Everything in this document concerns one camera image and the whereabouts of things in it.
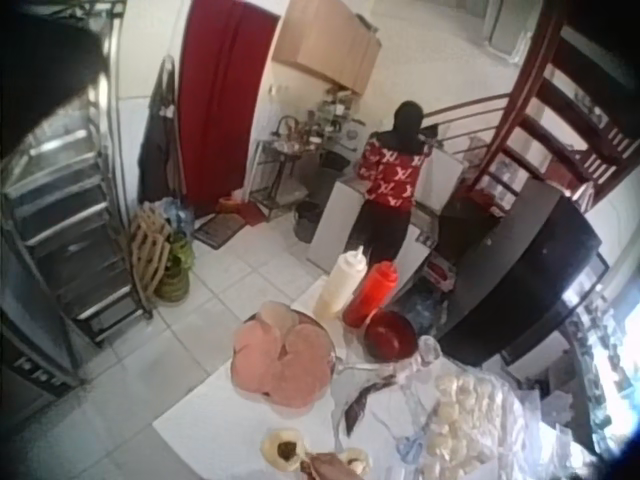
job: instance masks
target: black headscarf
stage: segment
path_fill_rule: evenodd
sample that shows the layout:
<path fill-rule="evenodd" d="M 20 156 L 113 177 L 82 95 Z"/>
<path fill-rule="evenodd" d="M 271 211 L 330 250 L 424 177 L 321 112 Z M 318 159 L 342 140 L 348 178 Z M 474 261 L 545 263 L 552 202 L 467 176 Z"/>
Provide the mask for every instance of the black headscarf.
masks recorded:
<path fill-rule="evenodd" d="M 416 102 L 402 102 L 393 116 L 393 130 L 378 134 L 380 145 L 405 155 L 420 155 L 424 152 L 424 143 L 418 137 L 423 116 Z"/>

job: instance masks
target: metal rack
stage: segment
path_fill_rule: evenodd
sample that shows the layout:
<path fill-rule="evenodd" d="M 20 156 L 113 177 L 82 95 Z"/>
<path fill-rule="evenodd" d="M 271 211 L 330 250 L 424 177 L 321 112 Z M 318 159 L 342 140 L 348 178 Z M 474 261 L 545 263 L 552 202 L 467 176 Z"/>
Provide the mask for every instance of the metal rack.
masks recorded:
<path fill-rule="evenodd" d="M 101 37 L 113 66 L 125 2 L 89 3 L 74 21 Z M 129 319 L 151 316 L 129 269 L 117 207 L 117 70 L 110 72 L 3 160 L 1 185 L 3 235 L 13 237 L 60 314 L 98 345 Z"/>

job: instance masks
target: woman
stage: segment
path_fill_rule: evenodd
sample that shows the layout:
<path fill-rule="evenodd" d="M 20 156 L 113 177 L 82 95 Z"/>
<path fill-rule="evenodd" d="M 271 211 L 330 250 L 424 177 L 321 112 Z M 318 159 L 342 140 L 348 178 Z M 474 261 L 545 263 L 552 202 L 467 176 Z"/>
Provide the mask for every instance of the woman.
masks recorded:
<path fill-rule="evenodd" d="M 420 137 L 423 115 L 417 103 L 403 102 L 393 129 L 371 136 L 356 169 L 371 184 L 349 244 L 364 246 L 369 265 L 395 260 L 407 236 L 420 169 L 431 155 L 431 146 Z"/>

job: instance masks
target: red squeeze bottle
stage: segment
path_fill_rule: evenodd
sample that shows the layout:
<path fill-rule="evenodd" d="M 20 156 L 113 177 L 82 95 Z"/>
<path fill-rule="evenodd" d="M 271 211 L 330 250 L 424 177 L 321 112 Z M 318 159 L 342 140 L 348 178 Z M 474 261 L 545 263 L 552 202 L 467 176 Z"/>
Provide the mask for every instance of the red squeeze bottle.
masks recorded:
<path fill-rule="evenodd" d="M 351 328 L 360 328 L 374 311 L 380 308 L 391 290 L 398 284 L 398 271 L 391 262 L 373 266 L 360 292 L 342 314 L 342 321 Z"/>

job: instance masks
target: wooden cabinet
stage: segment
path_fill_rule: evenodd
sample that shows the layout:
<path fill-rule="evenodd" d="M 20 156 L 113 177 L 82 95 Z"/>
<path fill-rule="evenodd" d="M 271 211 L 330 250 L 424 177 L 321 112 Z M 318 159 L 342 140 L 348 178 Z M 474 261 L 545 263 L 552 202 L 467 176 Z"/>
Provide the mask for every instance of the wooden cabinet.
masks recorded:
<path fill-rule="evenodd" d="M 363 94 L 380 48 L 340 0 L 291 0 L 273 60 Z"/>

